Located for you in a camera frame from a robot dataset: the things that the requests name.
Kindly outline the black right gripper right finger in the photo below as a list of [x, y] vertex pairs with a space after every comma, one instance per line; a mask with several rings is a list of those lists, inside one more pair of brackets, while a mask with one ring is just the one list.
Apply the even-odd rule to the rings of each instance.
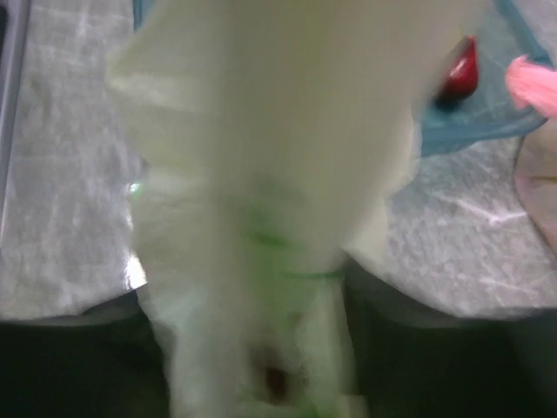
[[355, 391], [373, 417], [553, 417], [556, 312], [457, 317], [348, 260]]

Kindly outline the light green plastic bag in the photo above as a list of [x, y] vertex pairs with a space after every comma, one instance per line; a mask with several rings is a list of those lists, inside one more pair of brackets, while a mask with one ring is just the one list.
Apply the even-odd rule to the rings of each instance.
[[341, 267], [378, 266], [482, 1], [155, 1], [106, 80], [174, 417], [365, 417]]

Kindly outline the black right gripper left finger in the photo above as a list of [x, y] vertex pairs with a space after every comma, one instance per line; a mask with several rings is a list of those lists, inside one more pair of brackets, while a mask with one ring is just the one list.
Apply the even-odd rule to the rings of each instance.
[[75, 315], [2, 321], [3, 417], [170, 414], [164, 355], [136, 293]]

